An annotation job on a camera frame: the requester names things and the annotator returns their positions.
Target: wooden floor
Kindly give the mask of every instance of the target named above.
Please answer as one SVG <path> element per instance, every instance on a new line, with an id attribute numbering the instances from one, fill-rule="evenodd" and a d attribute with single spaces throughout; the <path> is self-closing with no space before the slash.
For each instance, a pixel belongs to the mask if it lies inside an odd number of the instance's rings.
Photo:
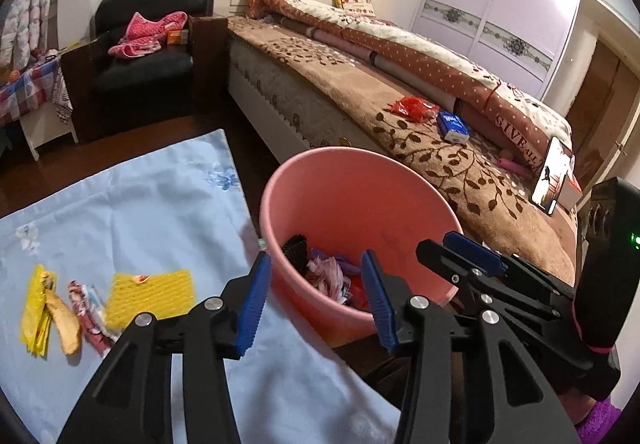
<path id="1" fill-rule="evenodd" d="M 211 115 L 168 120 L 88 144 L 61 137 L 38 148 L 38 162 L 26 145 L 5 152 L 0 157 L 0 218 L 120 162 L 219 128 L 225 131 L 257 228 L 262 191 L 278 162 L 228 95 Z"/>

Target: blue flower print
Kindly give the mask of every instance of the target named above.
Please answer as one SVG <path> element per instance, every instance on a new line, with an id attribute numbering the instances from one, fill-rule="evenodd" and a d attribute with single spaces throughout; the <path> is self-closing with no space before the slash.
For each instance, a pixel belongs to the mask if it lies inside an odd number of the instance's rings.
<path id="1" fill-rule="evenodd" d="M 223 191 L 228 191 L 229 188 L 239 188 L 240 180 L 238 180 L 238 174 L 236 170 L 231 167 L 215 166 L 213 171 L 207 173 L 205 182 L 217 185 Z"/>

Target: pink trash bin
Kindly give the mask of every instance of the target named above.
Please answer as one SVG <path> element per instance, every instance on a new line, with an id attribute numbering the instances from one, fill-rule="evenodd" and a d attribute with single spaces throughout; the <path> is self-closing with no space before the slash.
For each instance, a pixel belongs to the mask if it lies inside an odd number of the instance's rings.
<path id="1" fill-rule="evenodd" d="M 462 232 L 456 215 L 418 173 L 371 151 L 326 147 L 287 160 L 264 190 L 260 227 L 274 290 L 334 348 L 375 333 L 373 317 L 330 300 L 300 276 L 280 249 L 294 234 L 305 234 L 309 248 L 344 253 L 355 265 L 373 249 L 385 272 L 439 305 L 457 291 L 415 257 L 421 240 L 441 243 L 449 231 Z"/>

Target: yellow sponge mesh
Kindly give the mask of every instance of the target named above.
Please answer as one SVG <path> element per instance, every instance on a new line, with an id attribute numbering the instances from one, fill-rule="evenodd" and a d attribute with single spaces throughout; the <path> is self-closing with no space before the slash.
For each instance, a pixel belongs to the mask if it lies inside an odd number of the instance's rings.
<path id="1" fill-rule="evenodd" d="M 195 305 L 193 283 L 188 270 L 150 276 L 142 283 L 139 276 L 115 274 L 107 303 L 107 327 L 122 330 L 141 312 L 158 319 L 186 314 Z"/>

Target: smartphone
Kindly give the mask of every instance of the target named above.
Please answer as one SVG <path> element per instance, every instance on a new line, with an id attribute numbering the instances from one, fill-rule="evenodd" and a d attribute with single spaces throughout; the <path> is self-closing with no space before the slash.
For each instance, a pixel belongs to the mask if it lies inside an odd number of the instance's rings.
<path id="1" fill-rule="evenodd" d="M 558 203 L 562 183 L 571 163 L 571 150 L 558 137 L 551 137 L 542 164 L 536 187 L 531 194 L 531 203 L 549 216 Z"/>

